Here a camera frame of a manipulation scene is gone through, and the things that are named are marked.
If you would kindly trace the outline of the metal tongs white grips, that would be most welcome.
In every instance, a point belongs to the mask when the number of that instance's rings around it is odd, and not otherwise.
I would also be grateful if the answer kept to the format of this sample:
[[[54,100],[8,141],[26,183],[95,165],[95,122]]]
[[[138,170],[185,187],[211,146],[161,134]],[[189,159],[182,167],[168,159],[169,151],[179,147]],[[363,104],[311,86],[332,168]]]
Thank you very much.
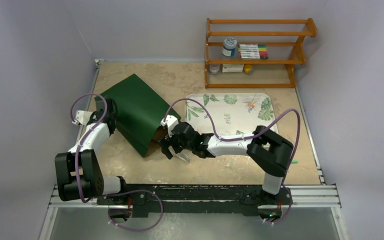
[[[171,154],[174,156],[174,157],[176,157],[176,158],[178,158],[178,159],[180,159],[180,160],[182,160],[182,161],[184,161],[184,162],[186,162],[186,163],[190,163],[190,158],[189,158],[189,156],[185,153],[185,152],[179,152],[179,153],[175,153],[174,151],[171,151]]]

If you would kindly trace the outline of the green paper bag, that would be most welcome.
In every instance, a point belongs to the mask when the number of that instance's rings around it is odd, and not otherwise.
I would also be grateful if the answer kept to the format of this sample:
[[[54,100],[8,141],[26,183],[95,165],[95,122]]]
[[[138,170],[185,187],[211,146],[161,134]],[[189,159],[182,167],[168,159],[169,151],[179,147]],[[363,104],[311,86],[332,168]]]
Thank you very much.
[[[170,105],[147,83],[132,74],[100,95],[115,102],[116,129],[142,157],[160,148],[157,141],[167,132],[161,120]]]

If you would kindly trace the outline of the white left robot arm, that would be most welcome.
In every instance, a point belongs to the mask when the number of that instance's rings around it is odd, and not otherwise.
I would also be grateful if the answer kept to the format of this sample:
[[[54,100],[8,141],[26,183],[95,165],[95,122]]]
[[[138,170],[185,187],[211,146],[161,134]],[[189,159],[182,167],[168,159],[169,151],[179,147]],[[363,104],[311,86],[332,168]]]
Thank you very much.
[[[129,191],[121,176],[102,174],[97,152],[116,130],[117,105],[111,98],[99,97],[95,111],[78,110],[72,123],[85,127],[79,141],[67,152],[55,156],[58,194],[62,201],[82,200],[109,195],[118,205],[126,203]]]

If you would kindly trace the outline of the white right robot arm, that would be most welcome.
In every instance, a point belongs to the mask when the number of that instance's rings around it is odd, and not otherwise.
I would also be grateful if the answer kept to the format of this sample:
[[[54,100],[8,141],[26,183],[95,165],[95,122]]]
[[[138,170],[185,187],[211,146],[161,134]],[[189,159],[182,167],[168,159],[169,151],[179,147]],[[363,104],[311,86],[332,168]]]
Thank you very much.
[[[187,122],[162,121],[167,135],[159,141],[162,153],[171,159],[183,150],[206,159],[220,156],[248,156],[265,173],[260,196],[268,204],[280,198],[280,188],[286,178],[294,145],[271,129],[259,125],[255,131],[216,137],[214,133],[199,133]]]

